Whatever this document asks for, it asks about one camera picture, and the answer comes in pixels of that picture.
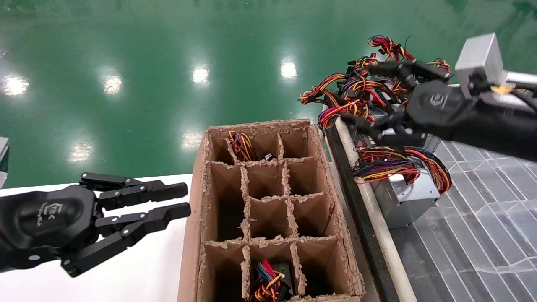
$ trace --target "colorful wire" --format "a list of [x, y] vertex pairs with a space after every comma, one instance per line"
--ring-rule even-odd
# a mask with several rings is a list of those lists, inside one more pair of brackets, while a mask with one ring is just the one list
[[368, 43], [371, 47], [379, 47], [379, 52], [386, 55], [385, 61], [402, 61], [403, 59], [407, 61], [412, 61], [415, 57], [405, 51], [401, 44], [393, 42], [390, 38], [384, 37], [382, 35], [375, 35], [369, 38]]
[[343, 106], [330, 107], [321, 112], [321, 114], [319, 114], [317, 117], [317, 124], [321, 129], [329, 130], [332, 127], [335, 118], [341, 113], [350, 113], [354, 116], [363, 116], [369, 120], [374, 120], [369, 114], [367, 105], [357, 99]]
[[343, 80], [344, 78], [345, 78], [345, 74], [329, 75], [328, 77], [324, 78], [318, 86], [313, 86], [311, 87], [311, 90], [303, 92], [299, 98], [300, 103], [306, 105], [312, 102], [311, 101], [312, 99], [314, 99], [315, 103], [320, 103], [321, 100], [315, 99], [315, 98], [320, 97], [321, 95], [325, 94], [325, 89], [328, 87], [328, 85], [330, 85], [331, 83], [335, 81]]
[[258, 262], [254, 268], [259, 273], [259, 278], [252, 286], [250, 302], [276, 302], [279, 300], [284, 288], [281, 282], [282, 273], [272, 269], [267, 260]]
[[442, 58], [436, 58], [434, 61], [427, 63], [429, 65], [433, 65], [436, 68], [442, 69], [443, 71], [450, 73], [451, 72], [451, 66], [447, 63], [446, 60]]
[[250, 138], [242, 132], [230, 131], [229, 132], [229, 141], [231, 143], [231, 148], [233, 153], [237, 156], [240, 161], [257, 161], [257, 154]]
[[395, 174], [402, 174], [407, 183], [413, 183], [420, 175], [417, 162], [411, 160], [413, 157], [427, 166], [441, 195], [451, 188], [449, 171], [438, 157], [422, 148], [405, 147], [404, 150], [406, 157], [390, 148], [363, 146], [355, 148], [360, 155], [353, 167], [355, 180], [361, 178], [364, 182], [375, 182]]

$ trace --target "green epoxy floor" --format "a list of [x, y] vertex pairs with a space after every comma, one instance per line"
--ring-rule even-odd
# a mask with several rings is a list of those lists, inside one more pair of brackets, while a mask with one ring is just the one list
[[192, 171], [210, 125], [316, 119], [298, 95], [367, 38], [455, 64], [498, 33], [507, 69], [537, 73], [532, 4], [484, 0], [0, 0], [6, 187]]

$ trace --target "white table surface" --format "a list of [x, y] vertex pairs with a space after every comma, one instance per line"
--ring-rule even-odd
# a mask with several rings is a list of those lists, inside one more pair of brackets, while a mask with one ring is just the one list
[[[160, 179], [165, 184], [186, 183], [190, 191], [192, 174], [138, 178]], [[31, 191], [54, 191], [70, 184], [33, 186], [0, 190], [0, 196]], [[147, 212], [155, 207], [187, 202], [190, 195], [160, 203], [109, 211], [106, 216]], [[0, 274], [0, 301], [53, 302], [136, 302], [177, 301], [181, 255], [186, 219], [173, 220], [164, 231], [148, 234], [123, 253], [97, 267], [71, 278], [52, 261], [29, 270]]]

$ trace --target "box compartment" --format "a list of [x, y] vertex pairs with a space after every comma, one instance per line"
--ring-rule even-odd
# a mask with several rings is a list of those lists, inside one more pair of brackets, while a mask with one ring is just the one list
[[282, 179], [283, 164], [270, 162], [246, 167], [248, 175], [248, 195], [262, 199], [268, 196], [282, 196], [285, 186]]
[[352, 293], [345, 249], [335, 236], [297, 243], [297, 251], [306, 277], [306, 295]]
[[323, 237], [336, 234], [335, 204], [325, 194], [291, 198], [298, 236]]
[[198, 286], [198, 300], [207, 302], [236, 302], [243, 300], [243, 273], [241, 264], [245, 261], [243, 246], [219, 245], [208, 242], [201, 259]]
[[241, 167], [210, 163], [212, 186], [206, 192], [207, 240], [225, 241], [243, 237], [244, 200]]
[[252, 238], [284, 238], [295, 232], [289, 223], [291, 210], [286, 198], [275, 198], [267, 202], [252, 200], [250, 203], [250, 234]]
[[326, 175], [318, 169], [317, 157], [289, 161], [289, 185], [292, 195], [309, 195], [325, 190]]
[[209, 153], [208, 160], [215, 162], [223, 162], [225, 164], [233, 165], [237, 160], [235, 154], [229, 144], [229, 139], [211, 138], [212, 151]]
[[315, 155], [315, 148], [307, 128], [282, 132], [280, 137], [284, 146], [284, 158], [302, 158]]
[[293, 283], [290, 284], [290, 286], [294, 290], [293, 295], [296, 296], [298, 294], [301, 294], [300, 292], [297, 292], [297, 288], [299, 288], [299, 285], [302, 284], [303, 278], [300, 277], [302, 276], [302, 273], [300, 272], [295, 243], [278, 241], [272, 245], [254, 244], [250, 246], [250, 287], [253, 286], [255, 282], [255, 280], [253, 280], [253, 272], [255, 270], [254, 265], [257, 265], [258, 262], [261, 262], [265, 259], [268, 260], [268, 262], [271, 264], [289, 264], [289, 267], [291, 268], [290, 274], [292, 274], [290, 279]]

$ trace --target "yellow wire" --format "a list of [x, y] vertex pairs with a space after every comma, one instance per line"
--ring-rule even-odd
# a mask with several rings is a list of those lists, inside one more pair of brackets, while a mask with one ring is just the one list
[[405, 171], [405, 170], [407, 170], [407, 168], [396, 168], [396, 169], [393, 169], [393, 170], [388, 170], [388, 171], [384, 171], [384, 172], [379, 172], [379, 173], [367, 175], [367, 176], [362, 177], [362, 179], [375, 179], [375, 178], [379, 178], [379, 177], [388, 176], [390, 174], [398, 174], [398, 172]]
[[270, 282], [268, 283], [267, 288], [269, 289], [269, 288], [270, 288], [272, 285], [274, 285], [274, 283], [275, 283], [276, 281], [278, 281], [278, 279], [280, 279], [280, 278], [281, 278], [281, 274], [277, 275], [276, 278], [272, 279], [272, 281], [270, 281]]

